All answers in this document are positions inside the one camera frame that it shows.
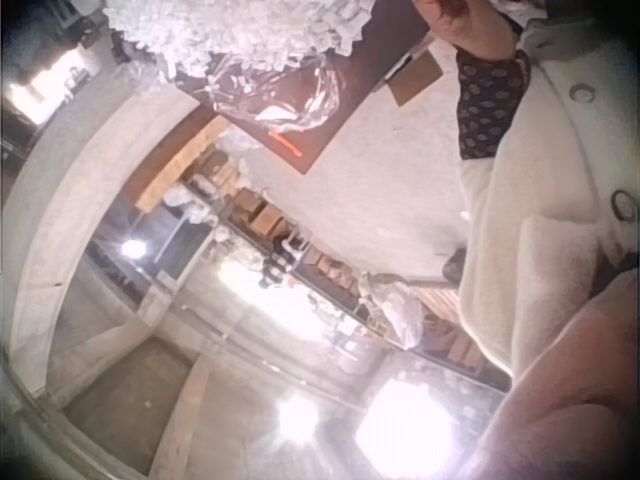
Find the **cardboard box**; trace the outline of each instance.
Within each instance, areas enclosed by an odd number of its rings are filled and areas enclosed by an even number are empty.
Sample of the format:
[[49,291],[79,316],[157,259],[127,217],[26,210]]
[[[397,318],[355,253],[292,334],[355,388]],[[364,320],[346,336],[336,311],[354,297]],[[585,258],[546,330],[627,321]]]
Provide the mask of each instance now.
[[280,221],[280,218],[282,218],[282,212],[269,204],[253,219],[250,228],[258,235],[266,237]]
[[462,364],[471,370],[478,372],[484,367],[485,358],[480,348],[474,343],[464,357]]
[[196,166],[197,173],[207,178],[212,178],[229,161],[226,153],[214,151],[202,163]]
[[329,273],[329,270],[331,270],[332,264],[333,260],[331,258],[327,257],[326,255],[322,255],[320,260],[318,260],[318,270],[320,270],[320,272],[322,272],[324,275],[327,275]]
[[309,247],[309,250],[304,257],[304,263],[307,265],[317,265],[320,258],[322,258],[322,252],[316,247]]
[[227,162],[210,178],[216,186],[222,187],[236,172],[236,168]]
[[412,58],[387,81],[398,106],[406,105],[412,98],[442,77],[442,68],[426,50]]
[[342,273],[342,265],[336,264],[336,262],[332,262],[331,268],[329,269],[329,273],[327,277],[333,280],[335,283],[338,283],[338,279]]
[[281,218],[273,228],[273,230],[269,233],[269,238],[276,238],[280,235],[290,234],[292,230],[293,225],[291,225],[286,218]]
[[241,210],[248,213],[254,213],[264,203],[261,197],[253,193],[251,190],[243,188],[240,190],[233,199],[233,203]]
[[471,348],[471,339],[464,332],[458,333],[458,338],[453,342],[451,350],[449,350],[449,360],[453,363],[461,364]]
[[349,288],[349,292],[356,298],[360,298],[360,287],[358,287],[358,281],[354,278],[354,283]]
[[355,281],[356,279],[353,278],[353,276],[342,277],[338,285],[340,285],[345,290],[349,291],[351,289],[351,286],[355,283]]

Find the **brown cardboard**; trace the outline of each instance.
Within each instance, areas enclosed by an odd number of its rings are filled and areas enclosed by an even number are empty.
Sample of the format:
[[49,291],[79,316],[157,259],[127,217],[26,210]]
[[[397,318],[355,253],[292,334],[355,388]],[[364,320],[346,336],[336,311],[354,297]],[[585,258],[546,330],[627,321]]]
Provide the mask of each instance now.
[[471,348],[469,348],[469,351],[464,357],[462,363],[465,367],[470,368],[474,371],[478,371],[484,366],[484,355],[476,344],[471,345]]
[[317,265],[320,258],[322,258],[322,252],[316,247],[309,247],[309,250],[304,257],[304,263],[307,265]]
[[453,342],[451,350],[449,350],[449,360],[458,364],[462,363],[469,348],[471,348],[471,339],[466,333],[460,332],[456,341]]
[[251,230],[258,235],[266,237],[273,230],[281,217],[282,213],[280,210],[269,204],[264,207],[258,216],[251,222]]
[[327,275],[329,270],[331,270],[332,264],[333,260],[326,255],[323,255],[320,260],[318,260],[318,270],[320,270],[324,275]]
[[440,77],[442,68],[431,52],[426,50],[402,67],[387,81],[387,85],[398,106],[402,107]]
[[264,202],[261,197],[246,188],[240,190],[233,199],[236,207],[248,213],[253,213],[258,210]]
[[220,151],[214,151],[209,157],[196,166],[196,171],[200,175],[207,178],[213,177],[220,169],[229,161],[229,157],[226,153]]

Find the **floor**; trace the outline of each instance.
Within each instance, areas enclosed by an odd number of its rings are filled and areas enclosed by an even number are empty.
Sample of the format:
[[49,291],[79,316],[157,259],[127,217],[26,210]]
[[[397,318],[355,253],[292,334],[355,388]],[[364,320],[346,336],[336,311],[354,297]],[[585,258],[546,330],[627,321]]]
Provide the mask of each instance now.
[[147,475],[191,364],[152,337],[64,409],[87,437]]
[[264,149],[246,152],[253,187],[306,226],[314,242],[357,268],[442,278],[466,243],[457,178],[455,50],[430,47],[444,76],[404,107],[382,88],[301,176]]

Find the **shelf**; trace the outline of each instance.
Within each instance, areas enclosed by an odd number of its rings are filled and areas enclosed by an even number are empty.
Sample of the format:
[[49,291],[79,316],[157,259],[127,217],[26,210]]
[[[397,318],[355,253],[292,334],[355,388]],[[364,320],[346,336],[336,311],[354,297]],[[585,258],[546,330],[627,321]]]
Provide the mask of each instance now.
[[[221,219],[221,223],[229,227],[236,235],[249,243],[265,257],[269,257],[273,253],[271,242],[267,239],[259,238],[248,227],[239,225],[230,218]],[[366,312],[366,308],[362,308],[362,305],[360,305],[354,297],[347,295],[346,292],[341,292],[331,280],[315,273],[309,265],[300,262],[294,270],[290,272],[290,275],[349,317],[365,327],[367,326],[368,312]]]

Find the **person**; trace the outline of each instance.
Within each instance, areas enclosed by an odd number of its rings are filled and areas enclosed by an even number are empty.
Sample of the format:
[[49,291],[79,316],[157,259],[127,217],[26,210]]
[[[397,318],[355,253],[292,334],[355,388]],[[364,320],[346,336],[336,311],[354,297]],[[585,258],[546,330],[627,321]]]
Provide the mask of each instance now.
[[617,478],[637,447],[638,238],[611,196],[639,198],[637,58],[589,21],[414,3],[457,49],[462,323],[514,384],[459,478]]

